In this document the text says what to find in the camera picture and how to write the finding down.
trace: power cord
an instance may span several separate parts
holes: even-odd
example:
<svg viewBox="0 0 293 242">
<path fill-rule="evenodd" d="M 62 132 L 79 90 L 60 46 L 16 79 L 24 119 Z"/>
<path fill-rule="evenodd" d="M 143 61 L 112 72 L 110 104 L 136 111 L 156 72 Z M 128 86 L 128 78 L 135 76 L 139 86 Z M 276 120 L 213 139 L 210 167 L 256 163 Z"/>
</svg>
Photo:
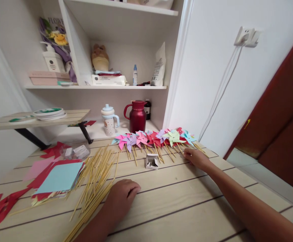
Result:
<svg viewBox="0 0 293 242">
<path fill-rule="evenodd" d="M 234 50 L 234 52 L 233 52 L 233 54 L 232 54 L 232 56 L 231 56 L 231 58 L 230 58 L 230 60 L 229 60 L 229 63 L 228 63 L 228 65 L 227 65 L 227 67 L 226 67 L 226 70 L 225 70 L 225 72 L 224 72 L 223 78 L 222 78 L 222 80 L 221 80 L 221 82 L 220 82 L 220 85 L 219 85 L 218 91 L 217 91 L 217 93 L 216 93 L 216 97 L 215 97 L 215 100 L 214 100 L 213 106 L 212 106 L 212 108 L 211 108 L 211 110 L 210 110 L 209 117 L 208 117 L 208 119 L 206 120 L 206 123 L 205 123 L 205 125 L 203 126 L 203 128 L 202 128 L 202 130 L 201 130 L 201 133 L 200 133 L 200 136 L 199 136 L 199 140 L 198 140 L 199 142 L 201 141 L 201 139 L 202 139 L 202 137 L 203 137 L 205 131 L 207 130 L 207 128 L 208 128 L 208 126 L 209 126 L 209 124 L 210 124 L 210 122 L 211 122 L 211 119 L 212 119 L 213 115 L 215 114 L 215 112 L 216 112 L 216 110 L 217 110 L 217 107 L 218 107 L 218 105 L 219 105 L 219 103 L 220 103 L 220 101 L 221 101 L 221 99 L 222 99 L 222 97 L 223 97 L 223 95 L 224 95 L 224 93 L 225 93 L 225 91 L 226 91 L 226 88 L 227 88 L 227 86 L 228 86 L 228 84 L 229 84 L 229 82 L 230 82 L 230 80 L 231 80 L 231 78 L 232 78 L 232 76 L 233 76 L 233 74 L 234 74 L 234 71 L 235 71 L 235 69 L 236 69 L 236 67 L 237 67 L 238 61 L 239 61 L 240 56 L 241 56 L 242 49 L 243 49 L 243 47 L 245 46 L 245 41 L 248 39 L 248 37 L 249 37 L 249 34 L 246 34 L 246 35 L 243 36 L 243 38 L 242 38 L 242 43 L 243 43 L 243 45 L 241 46 L 240 52 L 239 52 L 239 54 L 238 54 L 238 57 L 237 57 L 237 60 L 236 60 L 236 63 L 235 63 L 235 66 L 234 66 L 234 68 L 233 68 L 233 71 L 231 72 L 231 75 L 230 75 L 230 77 L 229 77 L 229 79 L 228 79 L 228 81 L 227 81 L 227 83 L 226 83 L 226 85 L 225 85 L 225 87 L 224 87 L 224 89 L 223 89 L 222 94 L 219 95 L 219 94 L 221 93 L 221 87 L 223 86 L 223 83 L 224 83 L 224 76 L 225 76 L 226 73 L 228 74 L 228 72 L 229 72 L 229 71 L 227 71 L 227 70 L 228 70 L 228 67 L 229 67 L 230 63 L 233 62 L 232 60 L 234 59 L 233 57 L 234 57 L 234 54 L 235 54 L 235 51 L 236 51 L 237 48 L 235 48 L 235 50 Z"/>
</svg>

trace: hand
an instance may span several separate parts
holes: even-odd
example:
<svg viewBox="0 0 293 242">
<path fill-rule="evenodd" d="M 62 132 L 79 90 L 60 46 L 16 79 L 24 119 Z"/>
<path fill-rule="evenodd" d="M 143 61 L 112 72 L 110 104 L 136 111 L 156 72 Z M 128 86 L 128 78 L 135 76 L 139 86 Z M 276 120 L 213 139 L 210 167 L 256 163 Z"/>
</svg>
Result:
<svg viewBox="0 0 293 242">
<path fill-rule="evenodd" d="M 136 194 L 141 187 L 132 180 L 124 179 L 117 182 L 111 188 L 102 208 L 103 212 L 110 216 L 117 225 L 129 212 Z"/>
<path fill-rule="evenodd" d="M 200 150 L 194 150 L 186 148 L 184 150 L 184 158 L 190 161 L 194 166 L 201 170 L 206 170 L 206 168 L 215 166 L 208 157 L 202 153 Z"/>
</svg>

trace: packaging bag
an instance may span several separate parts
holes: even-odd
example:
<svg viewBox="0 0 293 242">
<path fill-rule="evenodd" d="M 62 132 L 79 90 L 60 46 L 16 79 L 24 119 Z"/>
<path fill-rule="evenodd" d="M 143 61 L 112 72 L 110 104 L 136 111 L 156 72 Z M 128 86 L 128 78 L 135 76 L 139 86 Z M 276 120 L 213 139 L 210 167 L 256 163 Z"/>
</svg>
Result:
<svg viewBox="0 0 293 242">
<path fill-rule="evenodd" d="M 154 86 L 163 86 L 164 72 L 166 69 L 166 43 L 163 42 L 161 48 L 155 55 L 156 63 L 154 67 L 151 84 Z"/>
</svg>

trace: white shelf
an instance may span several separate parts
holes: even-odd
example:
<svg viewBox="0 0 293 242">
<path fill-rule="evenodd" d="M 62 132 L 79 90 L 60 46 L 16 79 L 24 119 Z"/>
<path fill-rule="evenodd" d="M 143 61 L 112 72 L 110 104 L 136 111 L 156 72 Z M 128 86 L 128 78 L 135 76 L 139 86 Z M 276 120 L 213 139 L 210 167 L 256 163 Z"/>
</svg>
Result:
<svg viewBox="0 0 293 242">
<path fill-rule="evenodd" d="M 104 122 L 102 120 L 97 120 L 92 126 L 87 127 L 87 132 L 90 135 L 91 139 L 98 139 L 98 138 L 110 138 L 106 136 L 104 130 Z M 146 121 L 146 128 L 145 130 L 151 130 L 158 132 L 159 130 L 154 126 L 154 124 L 150 121 Z M 129 120 L 122 118 L 120 119 L 120 126 L 115 128 L 116 136 L 124 133 L 129 133 Z M 60 142 L 84 142 L 86 141 L 82 131 L 79 127 L 67 127 L 64 131 L 62 131 L 56 138 L 50 141 L 51 144 L 56 143 L 57 141 Z"/>
<path fill-rule="evenodd" d="M 109 0 L 65 0 L 90 40 L 154 45 L 177 11 Z"/>
<path fill-rule="evenodd" d="M 52 85 L 28 85 L 25 89 L 167 89 L 167 86 L 52 86 Z"/>
<path fill-rule="evenodd" d="M 131 4 L 131 3 L 115 2 L 115 1 L 109 1 L 109 0 L 69 0 L 69 1 L 97 4 L 97 5 L 103 5 L 108 7 L 118 7 L 118 8 L 130 9 L 135 11 L 164 14 L 169 16 L 178 16 L 179 14 L 178 11 L 173 11 L 168 9 L 149 7 L 149 6 Z"/>
</svg>

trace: wooden table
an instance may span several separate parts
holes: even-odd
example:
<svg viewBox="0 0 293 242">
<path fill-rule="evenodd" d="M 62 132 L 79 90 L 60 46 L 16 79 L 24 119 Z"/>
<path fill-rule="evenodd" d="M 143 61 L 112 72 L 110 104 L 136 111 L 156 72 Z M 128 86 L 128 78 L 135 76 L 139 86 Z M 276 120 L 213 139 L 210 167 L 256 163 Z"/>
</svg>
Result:
<svg viewBox="0 0 293 242">
<path fill-rule="evenodd" d="M 65 118 L 52 121 L 35 120 L 30 123 L 10 123 L 9 121 L 16 117 L 33 115 L 33 112 L 21 112 L 7 115 L 0 118 L 0 130 L 15 129 L 15 131 L 34 143 L 37 147 L 45 150 L 49 147 L 49 145 L 46 145 L 41 140 L 39 140 L 34 134 L 27 130 L 27 128 L 78 124 L 88 143 L 91 144 L 93 140 L 90 139 L 86 127 L 83 124 L 83 120 L 90 112 L 90 109 L 65 110 L 65 112 L 67 113 Z"/>
<path fill-rule="evenodd" d="M 93 142 L 89 145 L 91 156 L 99 147 L 110 144 L 111 139 Z M 119 150 L 118 145 L 111 148 Z M 285 217 L 293 215 L 291 204 L 211 150 L 204 150 L 217 167 L 248 191 Z M 165 164 L 160 164 L 158 170 L 146 170 L 146 153 L 144 150 L 136 152 L 138 167 L 134 160 L 128 160 L 124 150 L 120 153 L 115 182 L 132 179 L 142 189 L 128 215 L 107 241 L 248 241 L 250 235 L 243 223 L 208 175 L 189 165 L 181 154 L 176 154 L 173 163 L 165 149 L 161 150 Z M 24 189 L 31 181 L 23 182 L 23 177 L 33 162 L 41 159 L 39 156 L 42 154 L 42 151 L 37 150 L 8 173 L 0 182 L 0 193 L 6 196 Z M 113 178 L 115 167 L 116 165 L 112 167 L 109 179 Z M 78 211 L 71 222 L 69 219 L 83 189 L 84 186 L 81 186 L 72 192 L 66 201 L 51 201 L 6 217 L 0 224 L 0 241 L 63 241 L 77 222 Z M 26 193 L 15 204 L 11 213 L 29 207 L 32 194 L 33 190 Z"/>
</svg>

